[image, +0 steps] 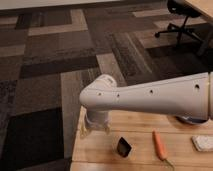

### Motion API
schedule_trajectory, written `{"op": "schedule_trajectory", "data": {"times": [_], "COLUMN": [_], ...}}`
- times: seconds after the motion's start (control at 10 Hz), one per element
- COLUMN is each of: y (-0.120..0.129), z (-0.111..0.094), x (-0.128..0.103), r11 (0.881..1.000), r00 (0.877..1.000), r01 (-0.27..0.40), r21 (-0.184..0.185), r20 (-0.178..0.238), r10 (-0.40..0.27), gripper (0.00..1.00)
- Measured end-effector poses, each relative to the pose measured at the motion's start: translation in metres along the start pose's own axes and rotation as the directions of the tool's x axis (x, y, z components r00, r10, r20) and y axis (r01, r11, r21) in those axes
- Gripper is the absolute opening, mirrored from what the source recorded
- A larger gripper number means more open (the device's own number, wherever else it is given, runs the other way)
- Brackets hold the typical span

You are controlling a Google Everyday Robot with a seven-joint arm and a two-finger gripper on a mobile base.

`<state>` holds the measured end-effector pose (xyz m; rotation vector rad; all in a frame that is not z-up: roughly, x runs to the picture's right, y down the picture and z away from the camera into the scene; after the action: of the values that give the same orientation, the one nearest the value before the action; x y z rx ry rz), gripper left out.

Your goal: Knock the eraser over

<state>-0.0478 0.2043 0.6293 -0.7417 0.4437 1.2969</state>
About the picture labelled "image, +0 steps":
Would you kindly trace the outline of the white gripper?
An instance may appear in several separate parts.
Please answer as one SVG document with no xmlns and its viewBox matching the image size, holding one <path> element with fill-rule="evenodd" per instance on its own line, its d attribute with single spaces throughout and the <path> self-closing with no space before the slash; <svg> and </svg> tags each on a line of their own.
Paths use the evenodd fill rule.
<svg viewBox="0 0 213 171">
<path fill-rule="evenodd" d="M 91 111 L 88 110 L 84 118 L 85 125 L 80 128 L 80 137 L 85 138 L 90 134 L 89 129 L 104 129 L 106 134 L 110 133 L 109 115 L 107 111 Z"/>
</svg>

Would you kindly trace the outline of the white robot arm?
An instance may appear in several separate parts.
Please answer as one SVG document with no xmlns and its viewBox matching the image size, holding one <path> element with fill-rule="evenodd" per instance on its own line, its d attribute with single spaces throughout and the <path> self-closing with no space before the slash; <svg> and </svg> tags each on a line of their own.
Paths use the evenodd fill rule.
<svg viewBox="0 0 213 171">
<path fill-rule="evenodd" d="M 109 112 L 135 111 L 213 120 L 213 73 L 199 73 L 130 86 L 119 86 L 109 74 L 98 76 L 79 94 L 86 109 L 81 137 L 93 130 L 109 132 Z"/>
</svg>

